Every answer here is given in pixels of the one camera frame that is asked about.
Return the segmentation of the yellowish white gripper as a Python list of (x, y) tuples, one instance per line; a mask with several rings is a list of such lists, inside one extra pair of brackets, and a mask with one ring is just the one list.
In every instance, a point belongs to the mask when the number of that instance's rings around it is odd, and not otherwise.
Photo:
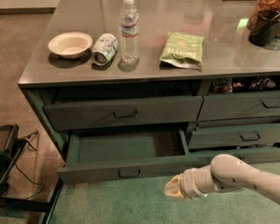
[(169, 197), (183, 199), (184, 194), (180, 188), (182, 175), (175, 175), (164, 187), (164, 194)]

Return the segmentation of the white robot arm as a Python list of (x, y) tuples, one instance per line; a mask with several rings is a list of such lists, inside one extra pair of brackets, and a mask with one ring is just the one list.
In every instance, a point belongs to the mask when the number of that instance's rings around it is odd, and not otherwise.
[(216, 155), (209, 165), (174, 176), (165, 185), (164, 193), (178, 199), (192, 199), (240, 188), (254, 190), (280, 205), (280, 175), (256, 169), (229, 154)]

